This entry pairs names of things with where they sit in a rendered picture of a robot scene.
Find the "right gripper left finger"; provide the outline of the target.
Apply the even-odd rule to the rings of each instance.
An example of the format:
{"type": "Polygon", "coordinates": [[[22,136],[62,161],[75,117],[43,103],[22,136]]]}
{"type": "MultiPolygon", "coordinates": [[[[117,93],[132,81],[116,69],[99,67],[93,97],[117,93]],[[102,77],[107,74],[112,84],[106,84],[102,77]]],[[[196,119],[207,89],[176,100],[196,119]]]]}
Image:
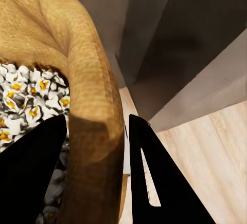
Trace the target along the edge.
{"type": "Polygon", "coordinates": [[[36,224],[67,134],[55,115],[0,153],[0,224],[36,224]]]}

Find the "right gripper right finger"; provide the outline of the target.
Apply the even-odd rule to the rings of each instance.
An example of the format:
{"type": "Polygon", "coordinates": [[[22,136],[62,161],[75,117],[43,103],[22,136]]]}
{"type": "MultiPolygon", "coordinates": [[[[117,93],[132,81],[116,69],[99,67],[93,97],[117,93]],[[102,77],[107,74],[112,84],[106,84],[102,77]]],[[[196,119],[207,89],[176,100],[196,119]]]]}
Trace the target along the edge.
{"type": "Polygon", "coordinates": [[[216,224],[146,120],[129,116],[133,224],[216,224]],[[142,160],[161,203],[150,204],[142,160]]]}

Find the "popcorn bag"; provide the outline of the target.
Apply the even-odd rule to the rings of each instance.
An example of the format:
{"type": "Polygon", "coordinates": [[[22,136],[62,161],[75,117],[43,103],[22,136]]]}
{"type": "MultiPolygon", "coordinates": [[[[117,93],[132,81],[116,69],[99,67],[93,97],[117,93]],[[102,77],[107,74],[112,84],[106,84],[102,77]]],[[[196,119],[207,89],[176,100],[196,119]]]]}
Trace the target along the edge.
{"type": "Polygon", "coordinates": [[[69,87],[68,167],[53,224],[119,224],[130,169],[120,90],[78,0],[0,0],[0,64],[57,71],[69,87]]]}

